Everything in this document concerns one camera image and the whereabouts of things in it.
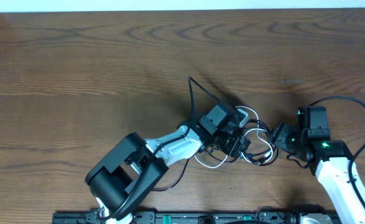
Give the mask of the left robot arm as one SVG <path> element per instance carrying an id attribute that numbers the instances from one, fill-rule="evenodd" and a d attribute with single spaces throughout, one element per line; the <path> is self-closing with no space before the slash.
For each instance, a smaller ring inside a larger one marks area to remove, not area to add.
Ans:
<path id="1" fill-rule="evenodd" d="M 143 139 L 137 133 L 123 138 L 85 177 L 99 203 L 102 222 L 130 222 L 132 211 L 154 189 L 177 161 L 214 146 L 228 157 L 238 157 L 249 143 L 244 127 L 249 114 L 219 102 L 207 114 L 182 122 L 168 135 Z"/>

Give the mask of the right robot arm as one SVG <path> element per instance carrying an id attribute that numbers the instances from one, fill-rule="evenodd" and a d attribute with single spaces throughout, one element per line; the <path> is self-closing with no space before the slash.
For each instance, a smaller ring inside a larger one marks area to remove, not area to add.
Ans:
<path id="1" fill-rule="evenodd" d="M 354 156 L 342 140 L 332 140 L 324 106 L 297 110 L 297 125 L 280 122 L 269 141 L 306 164 L 326 190 L 342 223 L 365 223 L 365 186 Z"/>

